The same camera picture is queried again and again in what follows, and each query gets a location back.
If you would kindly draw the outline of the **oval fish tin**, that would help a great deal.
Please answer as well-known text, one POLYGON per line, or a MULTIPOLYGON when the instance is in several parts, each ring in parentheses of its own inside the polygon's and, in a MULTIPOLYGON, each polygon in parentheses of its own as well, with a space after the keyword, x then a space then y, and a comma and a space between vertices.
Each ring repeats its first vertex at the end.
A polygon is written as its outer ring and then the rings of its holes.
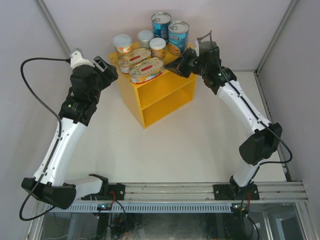
POLYGON ((149 48, 139 48, 123 55, 119 60, 119 67, 122 73, 128 74, 130 68, 140 62, 151 58, 152 51, 149 48))
POLYGON ((134 84, 153 80, 164 72, 164 65, 164 61, 158 57, 143 60, 129 69, 130 80, 134 84))

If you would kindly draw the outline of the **orange can with white lid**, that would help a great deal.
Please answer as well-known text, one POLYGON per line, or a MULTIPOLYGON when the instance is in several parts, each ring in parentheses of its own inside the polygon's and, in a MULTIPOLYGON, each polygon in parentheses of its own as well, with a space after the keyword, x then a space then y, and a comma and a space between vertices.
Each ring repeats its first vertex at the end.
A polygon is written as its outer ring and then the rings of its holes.
POLYGON ((132 38, 127 34, 115 36, 113 38, 113 45, 119 59, 133 50, 132 38))

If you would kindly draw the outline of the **blue soup can with noodles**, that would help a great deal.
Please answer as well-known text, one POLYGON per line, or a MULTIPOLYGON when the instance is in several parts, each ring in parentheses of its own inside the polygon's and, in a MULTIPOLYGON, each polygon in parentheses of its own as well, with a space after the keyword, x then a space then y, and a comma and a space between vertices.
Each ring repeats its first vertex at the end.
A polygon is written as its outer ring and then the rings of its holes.
POLYGON ((188 47, 189 25, 185 21, 173 21, 168 26, 168 50, 171 54, 179 56, 188 47))

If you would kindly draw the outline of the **orange label can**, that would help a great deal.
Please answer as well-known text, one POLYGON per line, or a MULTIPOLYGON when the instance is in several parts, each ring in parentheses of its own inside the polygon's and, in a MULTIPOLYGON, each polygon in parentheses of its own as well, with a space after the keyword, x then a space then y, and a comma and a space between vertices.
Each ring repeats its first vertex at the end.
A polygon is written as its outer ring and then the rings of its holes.
POLYGON ((164 59, 166 57, 166 41, 160 37, 155 37, 149 42, 153 58, 164 59))

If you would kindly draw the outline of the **green label can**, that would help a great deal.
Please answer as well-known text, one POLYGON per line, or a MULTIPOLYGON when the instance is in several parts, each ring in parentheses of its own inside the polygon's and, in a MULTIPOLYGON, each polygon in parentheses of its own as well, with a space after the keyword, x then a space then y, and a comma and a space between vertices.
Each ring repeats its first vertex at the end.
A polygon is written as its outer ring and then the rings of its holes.
POLYGON ((154 33, 150 30, 141 30, 137 35, 140 48, 149 48, 150 41, 154 38, 154 33))

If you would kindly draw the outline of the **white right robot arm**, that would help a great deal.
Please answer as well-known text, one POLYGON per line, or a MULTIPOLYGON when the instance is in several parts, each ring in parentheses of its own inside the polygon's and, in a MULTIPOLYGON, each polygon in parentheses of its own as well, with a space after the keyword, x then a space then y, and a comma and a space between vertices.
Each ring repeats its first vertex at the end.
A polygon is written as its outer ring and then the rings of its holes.
POLYGON ((242 199, 253 187, 253 179, 260 167, 271 164, 269 159, 277 151, 281 140, 281 125, 271 123, 252 104, 236 75, 222 66, 220 49, 215 42, 202 42, 195 49, 188 47, 181 56, 166 64, 165 69, 183 78, 191 74, 202 77, 204 84, 242 124, 247 136, 239 147, 242 161, 230 177, 225 192, 229 199, 242 199))

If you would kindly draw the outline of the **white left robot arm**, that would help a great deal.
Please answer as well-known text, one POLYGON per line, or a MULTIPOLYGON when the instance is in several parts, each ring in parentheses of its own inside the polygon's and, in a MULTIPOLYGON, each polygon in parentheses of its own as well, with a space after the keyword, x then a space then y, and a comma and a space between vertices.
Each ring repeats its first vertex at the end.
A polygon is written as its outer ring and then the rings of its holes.
POLYGON ((56 132, 38 170, 21 183, 29 197, 64 210, 79 198, 93 195, 104 200, 109 196, 106 177, 92 173, 66 183, 65 176, 75 146, 97 110, 102 90, 118 79, 117 68, 100 56, 90 62, 75 51, 65 62, 72 68, 71 87, 59 113, 54 114, 56 132))

